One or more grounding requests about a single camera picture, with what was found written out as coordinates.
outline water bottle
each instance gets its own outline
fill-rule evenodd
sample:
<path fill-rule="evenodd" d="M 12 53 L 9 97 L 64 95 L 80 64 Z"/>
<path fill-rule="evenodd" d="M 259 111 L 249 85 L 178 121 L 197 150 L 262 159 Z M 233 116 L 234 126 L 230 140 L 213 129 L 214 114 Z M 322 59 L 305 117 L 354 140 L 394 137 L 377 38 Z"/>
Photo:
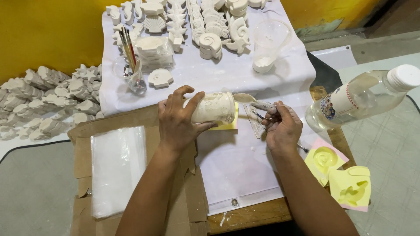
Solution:
<path fill-rule="evenodd" d="M 420 85 L 420 70 L 401 65 L 390 71 L 368 71 L 312 104 L 306 122 L 320 132 L 387 112 Z"/>

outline plastic bottle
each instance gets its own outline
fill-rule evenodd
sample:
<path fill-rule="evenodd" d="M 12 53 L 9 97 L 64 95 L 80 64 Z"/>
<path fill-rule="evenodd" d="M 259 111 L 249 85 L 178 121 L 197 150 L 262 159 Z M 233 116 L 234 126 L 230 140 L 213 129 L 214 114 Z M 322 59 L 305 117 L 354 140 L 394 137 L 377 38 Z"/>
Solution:
<path fill-rule="evenodd" d="M 420 70 L 401 65 L 390 71 L 368 71 L 312 104 L 306 122 L 320 132 L 387 112 L 420 85 Z"/>
<path fill-rule="evenodd" d="M 184 100 L 184 107 L 189 102 Z M 227 89 L 221 92 L 206 94 L 198 103 L 191 117 L 191 122 L 202 123 L 206 121 L 222 121 L 232 123 L 235 118 L 235 101 L 232 93 Z"/>

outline bottle cap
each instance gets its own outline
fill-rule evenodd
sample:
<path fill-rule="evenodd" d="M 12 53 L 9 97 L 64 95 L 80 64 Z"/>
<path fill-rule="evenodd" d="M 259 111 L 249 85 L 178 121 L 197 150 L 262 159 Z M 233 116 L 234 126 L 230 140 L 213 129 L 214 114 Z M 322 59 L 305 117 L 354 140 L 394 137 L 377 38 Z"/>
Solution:
<path fill-rule="evenodd" d="M 412 65 L 401 65 L 390 70 L 388 82 L 400 92 L 408 92 L 420 85 L 420 69 Z"/>

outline clear plastic cup with brushes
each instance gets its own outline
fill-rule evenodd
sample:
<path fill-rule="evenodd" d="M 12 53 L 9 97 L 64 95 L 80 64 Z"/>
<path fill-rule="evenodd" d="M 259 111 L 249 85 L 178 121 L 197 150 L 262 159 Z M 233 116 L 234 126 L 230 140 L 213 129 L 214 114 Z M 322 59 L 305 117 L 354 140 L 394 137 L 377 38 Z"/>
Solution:
<path fill-rule="evenodd" d="M 147 90 L 146 82 L 142 73 L 140 60 L 136 62 L 134 72 L 125 55 L 118 57 L 112 62 L 112 74 L 124 81 L 136 94 L 143 94 Z"/>

